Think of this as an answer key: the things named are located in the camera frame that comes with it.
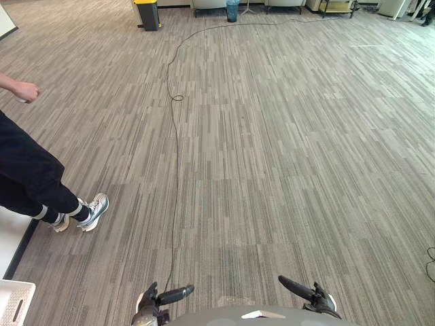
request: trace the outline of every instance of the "gray striped carpet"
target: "gray striped carpet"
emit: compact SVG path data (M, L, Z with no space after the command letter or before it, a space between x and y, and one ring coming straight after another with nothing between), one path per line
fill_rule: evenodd
M129 325L137 295L171 267L175 134L164 77L180 40L224 11L160 10L135 25L128 1L22 1L0 71L37 83L0 107L67 167L64 183L111 206L98 228L39 224L15 275L37 291L27 325ZM262 7L239 22L317 20ZM359 325L434 324L425 275L435 243L434 28L354 18L232 26L179 52L179 206L173 317L227 304L299 307L277 281L315 280Z

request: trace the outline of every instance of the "white cabinet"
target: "white cabinet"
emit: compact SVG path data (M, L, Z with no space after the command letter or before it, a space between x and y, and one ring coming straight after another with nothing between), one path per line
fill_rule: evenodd
M15 24L0 3L0 37L15 29Z
M402 17L409 7L411 0L383 0L378 14L394 17L398 13L398 18Z

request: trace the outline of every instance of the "black cable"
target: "black cable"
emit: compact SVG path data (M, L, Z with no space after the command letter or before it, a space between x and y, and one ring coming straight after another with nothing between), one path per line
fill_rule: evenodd
M435 279L432 278L432 277L429 275L429 265L430 265L430 264L435 264L435 255L432 256L432 255L430 254L430 249L435 250L435 247L429 247L429 248L428 248L428 255L429 255L429 257L432 259L432 261L429 261L428 263L426 263L426 274L427 274L428 278L429 278L432 282L435 283Z
M187 40L191 39L196 34L199 34L199 33L205 32L205 31L210 31L212 29L222 29L224 27L235 27L235 26L279 26L279 25L282 25L282 24L285 24L285 23L291 22L291 21L304 23L304 22L328 22L330 20L342 20L342 19L347 19L347 18L329 18L329 19L317 19L317 20L299 20L299 19L290 18L290 19L284 20L283 22L274 22L274 23L267 23L267 22L246 22L246 23L240 23L240 24L219 25L219 26L214 26L214 27L208 27L206 29L201 29L199 31L194 32L193 34L189 35L187 38L183 39L180 42L180 44L177 46L177 48L175 49L174 57L170 61L170 63L168 63L167 69L166 69L166 89L167 89L167 94L168 94L169 98L171 99L171 102L170 102L170 106L171 106L171 118L172 118L172 125L173 125L174 130L175 130L175 146L176 146L176 150L177 150L177 164L176 164L176 166L177 166L176 187L177 188L175 190L175 205L174 205L174 213L173 213L173 219L172 219L171 271L170 271L168 279L166 281L166 285L164 287L164 292L166 292L167 289L168 289L169 281L171 280L171 277L172 277L172 274L173 274L173 269L174 269L175 217L176 217L176 214L177 214L178 185L179 185L179 169L178 169L178 166L179 166L179 162L178 162L179 161L179 143L178 143L178 129L177 129L177 126L175 125L173 102L182 102L184 100L184 96L183 95L181 95L181 94L172 95L171 92L169 91L169 67L177 59L177 57L178 57L178 51L179 51L180 47L184 44L184 42L186 42Z

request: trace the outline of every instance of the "black bin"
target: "black bin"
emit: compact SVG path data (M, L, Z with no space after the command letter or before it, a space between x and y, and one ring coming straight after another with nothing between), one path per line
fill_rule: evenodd
M158 19L157 0L135 0L135 5L146 31L157 31L162 26Z

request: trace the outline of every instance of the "sneaker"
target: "sneaker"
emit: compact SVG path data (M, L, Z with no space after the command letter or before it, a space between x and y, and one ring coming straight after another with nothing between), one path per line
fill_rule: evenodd
M56 232L65 231L69 226L69 216L64 213L59 213L58 220L59 222L54 222L48 225Z
M109 208L109 198L106 194L97 194L89 204L80 199L79 201L89 208L89 217L79 222L77 227L82 228L83 232L89 232L95 229L101 215Z

